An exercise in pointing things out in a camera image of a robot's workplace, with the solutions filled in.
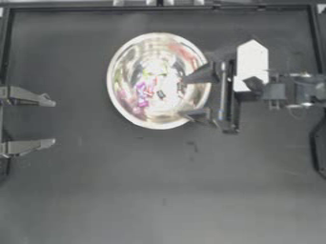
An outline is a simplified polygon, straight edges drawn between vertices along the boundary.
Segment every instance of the silver bowl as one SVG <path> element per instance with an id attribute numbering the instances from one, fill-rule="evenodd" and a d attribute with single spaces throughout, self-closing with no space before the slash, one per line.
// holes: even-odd
<path id="1" fill-rule="evenodd" d="M 107 72 L 111 101 L 126 119 L 156 130 L 183 125 L 188 119 L 179 112 L 204 106 L 211 85 L 184 86 L 180 79 L 206 62 L 196 46 L 174 34 L 148 33 L 131 39 Z"/>

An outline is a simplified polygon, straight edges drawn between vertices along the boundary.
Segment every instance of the reflective bowl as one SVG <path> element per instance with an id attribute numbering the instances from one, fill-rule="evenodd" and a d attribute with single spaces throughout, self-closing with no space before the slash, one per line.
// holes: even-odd
<path id="1" fill-rule="evenodd" d="M 118 50 L 107 72 L 111 101 L 135 125 L 166 130 L 188 119 L 180 111 L 204 106 L 211 85 L 184 85 L 182 76 L 206 63 L 196 46 L 170 33 L 148 33 Z"/>

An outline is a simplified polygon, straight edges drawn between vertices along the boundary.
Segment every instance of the metal clamp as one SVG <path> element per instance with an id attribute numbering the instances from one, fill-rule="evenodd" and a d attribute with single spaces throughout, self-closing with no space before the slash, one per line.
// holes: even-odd
<path id="1" fill-rule="evenodd" d="M 48 94 L 35 94 L 20 87 L 0 87 L 0 101 L 11 105 L 36 105 L 55 107 L 56 102 L 51 100 Z"/>
<path id="2" fill-rule="evenodd" d="M 0 144 L 0 157 L 13 157 L 23 156 L 32 151 L 39 151 L 43 149 L 48 149 L 56 140 L 43 139 L 43 140 L 32 140 L 32 141 L 9 141 Z"/>

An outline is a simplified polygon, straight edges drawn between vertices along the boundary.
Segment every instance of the black clamp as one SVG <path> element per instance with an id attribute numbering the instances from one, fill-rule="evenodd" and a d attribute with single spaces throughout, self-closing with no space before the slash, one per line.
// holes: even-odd
<path id="1" fill-rule="evenodd" d="M 43 107 L 55 107 L 56 102 L 44 94 L 35 94 L 20 87 L 0 87 L 0 101 L 9 105 L 36 105 Z"/>
<path id="2" fill-rule="evenodd" d="M 210 107 L 180 112 L 179 115 L 192 122 L 211 125 L 224 133 L 238 133 L 239 127 L 239 100 L 232 90 L 232 78 L 235 73 L 234 60 L 222 64 L 222 78 L 218 76 L 218 65 L 210 62 L 199 67 L 182 82 L 187 84 L 222 83 L 220 101 L 218 111 Z"/>

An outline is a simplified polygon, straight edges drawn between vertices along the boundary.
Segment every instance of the black table surface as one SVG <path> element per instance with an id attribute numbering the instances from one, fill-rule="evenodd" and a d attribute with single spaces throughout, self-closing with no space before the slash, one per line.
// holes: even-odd
<path id="1" fill-rule="evenodd" d="M 322 109 L 243 104 L 235 136 L 195 124 L 135 127 L 111 104 L 106 72 L 123 42 L 152 31 L 220 57 L 255 37 L 271 69 L 315 72 L 303 11 L 17 13 L 8 82 L 57 107 L 7 108 L 5 126 L 15 139 L 57 144 L 12 163 L 0 243 L 323 243 L 326 182 L 309 145 Z"/>

